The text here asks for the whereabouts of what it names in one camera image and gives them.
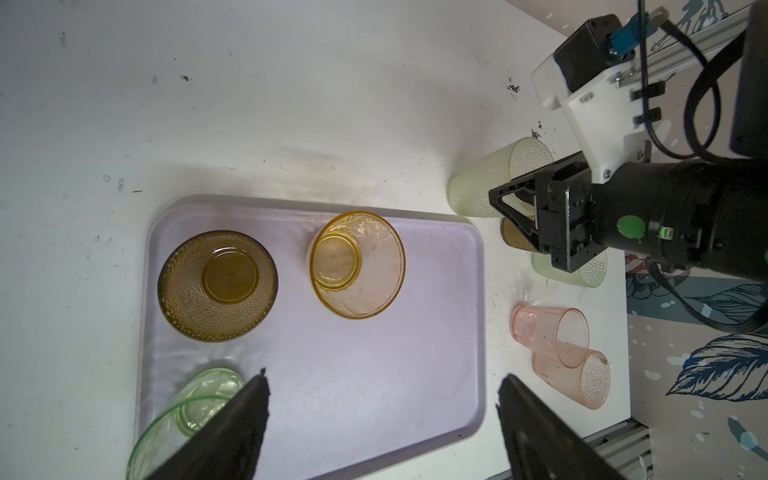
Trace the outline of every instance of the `white plastic mount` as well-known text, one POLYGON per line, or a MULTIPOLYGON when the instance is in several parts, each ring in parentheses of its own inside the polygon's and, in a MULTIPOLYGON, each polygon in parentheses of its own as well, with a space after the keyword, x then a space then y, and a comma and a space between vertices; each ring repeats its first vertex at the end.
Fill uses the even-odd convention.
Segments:
POLYGON ((621 87, 618 80, 631 66, 628 61, 607 68, 574 93, 552 55, 531 74, 541 104, 550 110, 563 107, 592 170, 593 184, 604 184, 621 165, 644 159, 647 135, 642 124, 633 122, 643 113, 642 101, 630 97, 640 85, 621 87))

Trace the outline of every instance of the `cup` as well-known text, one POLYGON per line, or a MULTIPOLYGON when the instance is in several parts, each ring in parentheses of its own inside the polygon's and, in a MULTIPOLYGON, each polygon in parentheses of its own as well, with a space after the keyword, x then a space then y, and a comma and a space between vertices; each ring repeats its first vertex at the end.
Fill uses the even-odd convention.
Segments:
POLYGON ((210 369, 185 385, 141 434, 128 459, 126 480, 148 477, 199 432, 243 388, 230 369, 210 369))
POLYGON ((575 308, 518 306, 509 329, 518 343, 573 369, 584 361, 589 347, 589 325, 575 308))
MULTIPOLYGON (((546 145, 533 137, 521 138, 454 175, 448 182, 448 202, 464 217, 501 217, 488 202, 488 191, 552 161, 546 145)), ((504 202, 524 215, 535 215, 533 206, 515 195, 504 202)))
POLYGON ((540 353, 533 354, 533 371, 549 386, 591 410, 605 403, 611 390, 611 366, 605 355, 589 350, 575 369, 540 353))
POLYGON ((355 211, 324 226, 307 251, 313 288, 336 315, 365 319, 386 309, 406 275, 406 252, 392 225, 355 211))
POLYGON ((602 251, 595 258, 582 265, 580 269, 571 273, 554 268, 552 258, 543 253, 534 252, 531 255, 531 264, 536 273, 552 280, 596 288, 603 283, 605 273, 608 271, 608 255, 602 251))

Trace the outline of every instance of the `white tabletop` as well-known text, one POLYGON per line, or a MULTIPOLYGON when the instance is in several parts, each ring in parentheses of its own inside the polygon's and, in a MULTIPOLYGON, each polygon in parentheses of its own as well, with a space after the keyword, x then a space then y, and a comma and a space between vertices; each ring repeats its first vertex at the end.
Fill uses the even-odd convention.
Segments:
MULTIPOLYGON (((502 0, 0 2, 3 477, 124 475, 145 240, 168 204, 229 194, 450 213, 452 172, 531 129, 555 157, 578 150, 530 79, 563 38, 502 0)), ((580 435, 630 414, 622 254, 597 289, 546 281, 498 222, 473 222, 485 421, 373 478, 506 470, 495 403, 508 372, 580 435), (532 372, 508 331, 523 298, 582 309, 611 361, 601 409, 532 372)))

